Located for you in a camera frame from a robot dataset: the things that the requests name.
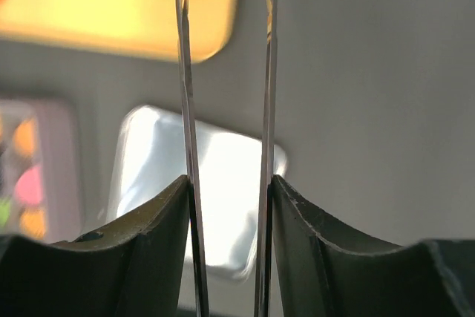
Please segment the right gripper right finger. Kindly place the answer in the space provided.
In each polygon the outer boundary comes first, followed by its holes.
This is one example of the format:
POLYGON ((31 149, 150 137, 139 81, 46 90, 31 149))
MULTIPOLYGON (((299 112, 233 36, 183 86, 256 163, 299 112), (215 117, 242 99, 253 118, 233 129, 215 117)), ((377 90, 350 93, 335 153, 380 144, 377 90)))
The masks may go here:
POLYGON ((399 246, 325 212, 272 178, 273 237, 285 316, 472 316, 474 242, 399 246))

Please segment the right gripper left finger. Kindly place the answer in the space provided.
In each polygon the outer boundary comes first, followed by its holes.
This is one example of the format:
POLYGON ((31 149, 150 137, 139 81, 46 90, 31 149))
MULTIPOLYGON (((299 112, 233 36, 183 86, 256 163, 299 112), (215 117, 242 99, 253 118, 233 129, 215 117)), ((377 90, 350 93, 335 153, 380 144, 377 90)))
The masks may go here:
POLYGON ((75 241, 1 237, 3 316, 175 316, 189 224, 189 182, 75 241))

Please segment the silver tin lid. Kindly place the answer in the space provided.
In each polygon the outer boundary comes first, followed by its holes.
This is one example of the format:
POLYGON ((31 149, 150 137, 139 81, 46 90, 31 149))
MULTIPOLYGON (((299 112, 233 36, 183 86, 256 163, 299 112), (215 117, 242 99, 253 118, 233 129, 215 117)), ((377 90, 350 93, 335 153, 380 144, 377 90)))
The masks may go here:
MULTIPOLYGON (((206 270, 246 280, 256 256, 262 144, 201 121, 196 136, 206 270)), ((181 115, 150 105, 134 108, 119 130, 107 219, 136 209, 185 173, 181 115)))

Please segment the round orange cookie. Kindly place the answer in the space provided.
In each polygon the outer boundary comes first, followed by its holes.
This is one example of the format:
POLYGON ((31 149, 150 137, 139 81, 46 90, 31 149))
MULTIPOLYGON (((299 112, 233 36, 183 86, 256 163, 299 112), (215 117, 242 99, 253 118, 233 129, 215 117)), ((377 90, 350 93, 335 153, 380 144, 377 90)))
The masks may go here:
POLYGON ((43 239, 46 233, 45 211, 41 208, 26 208, 19 218, 23 233, 30 237, 43 239))

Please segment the pink cookie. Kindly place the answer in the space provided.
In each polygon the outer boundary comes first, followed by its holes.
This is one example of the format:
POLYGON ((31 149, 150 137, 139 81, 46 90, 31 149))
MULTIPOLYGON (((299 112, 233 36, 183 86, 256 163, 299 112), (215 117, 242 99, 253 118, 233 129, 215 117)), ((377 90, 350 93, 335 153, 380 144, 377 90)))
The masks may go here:
POLYGON ((39 205, 43 200, 42 177, 38 165, 27 169, 17 180, 16 198, 28 205, 39 205))

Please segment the green cookie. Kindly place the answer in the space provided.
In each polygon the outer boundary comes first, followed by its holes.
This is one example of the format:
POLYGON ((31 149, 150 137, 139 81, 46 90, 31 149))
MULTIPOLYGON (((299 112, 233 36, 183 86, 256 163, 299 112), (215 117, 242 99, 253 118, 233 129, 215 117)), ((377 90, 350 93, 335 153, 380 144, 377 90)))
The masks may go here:
POLYGON ((8 198, 0 199, 0 227, 3 229, 9 221, 11 201, 8 198))

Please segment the metal tongs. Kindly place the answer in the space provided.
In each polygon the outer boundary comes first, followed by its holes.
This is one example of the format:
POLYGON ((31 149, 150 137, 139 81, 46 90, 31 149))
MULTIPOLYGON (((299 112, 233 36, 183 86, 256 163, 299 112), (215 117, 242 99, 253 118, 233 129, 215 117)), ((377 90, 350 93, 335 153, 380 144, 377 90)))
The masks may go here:
MULTIPOLYGON (((269 315, 269 292, 272 250, 272 190, 274 174, 275 98, 277 79, 277 10, 278 0, 266 0, 266 78, 263 110, 261 177, 258 207, 257 257, 255 276, 255 316, 269 315)), ((209 316, 205 244, 200 198, 191 53, 189 42, 189 0, 175 0, 178 31, 178 64, 185 139, 186 167, 191 189, 191 240, 194 267, 195 302, 198 316, 209 316)))

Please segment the orange leaf cookie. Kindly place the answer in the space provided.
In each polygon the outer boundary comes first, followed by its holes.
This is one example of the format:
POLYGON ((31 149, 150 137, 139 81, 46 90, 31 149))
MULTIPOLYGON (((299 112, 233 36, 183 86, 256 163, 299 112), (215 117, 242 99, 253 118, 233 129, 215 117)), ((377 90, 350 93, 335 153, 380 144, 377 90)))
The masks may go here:
POLYGON ((14 131, 13 144, 16 152, 31 158, 37 151, 36 121, 34 118, 23 120, 14 131))

